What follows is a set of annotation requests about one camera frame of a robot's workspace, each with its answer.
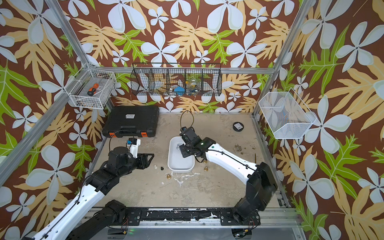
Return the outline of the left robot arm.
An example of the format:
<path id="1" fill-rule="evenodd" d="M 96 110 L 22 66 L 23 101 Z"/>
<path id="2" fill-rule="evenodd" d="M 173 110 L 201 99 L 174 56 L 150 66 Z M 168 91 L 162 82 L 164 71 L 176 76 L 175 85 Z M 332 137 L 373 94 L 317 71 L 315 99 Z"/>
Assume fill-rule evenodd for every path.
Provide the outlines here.
<path id="1" fill-rule="evenodd" d="M 126 206 L 112 200 L 96 215 L 83 224 L 80 221 L 89 210 L 104 198 L 120 178 L 134 170 L 148 168 L 154 154 L 132 153 L 131 148 L 116 147 L 108 154 L 108 160 L 86 178 L 78 195 L 45 228 L 31 238 L 33 240 L 89 240 L 99 231 L 116 223 L 122 224 Z"/>

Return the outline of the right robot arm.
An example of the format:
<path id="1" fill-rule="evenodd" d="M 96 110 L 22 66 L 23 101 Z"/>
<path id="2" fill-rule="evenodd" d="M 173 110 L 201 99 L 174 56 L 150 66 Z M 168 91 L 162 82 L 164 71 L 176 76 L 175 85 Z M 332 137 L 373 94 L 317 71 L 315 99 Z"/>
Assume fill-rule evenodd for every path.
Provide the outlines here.
<path id="1" fill-rule="evenodd" d="M 232 208 L 233 219 L 237 224 L 244 225 L 256 218 L 259 211 L 266 209 L 278 190 L 268 164 L 251 163 L 225 150 L 211 138 L 201 139 L 193 127 L 182 127 L 180 137 L 184 141 L 180 146 L 184 158 L 194 156 L 217 164 L 245 184 L 245 196 Z"/>

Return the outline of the white plastic storage box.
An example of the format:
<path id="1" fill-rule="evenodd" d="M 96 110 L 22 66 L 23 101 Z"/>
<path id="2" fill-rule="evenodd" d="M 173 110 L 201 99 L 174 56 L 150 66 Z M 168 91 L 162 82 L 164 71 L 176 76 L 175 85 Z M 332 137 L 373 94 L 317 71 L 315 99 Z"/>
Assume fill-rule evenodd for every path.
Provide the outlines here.
<path id="1" fill-rule="evenodd" d="M 184 158 L 181 152 L 181 145 L 184 142 L 181 137 L 173 137 L 170 140 L 168 168 L 174 173 L 189 173 L 195 166 L 195 158 L 189 156 Z"/>

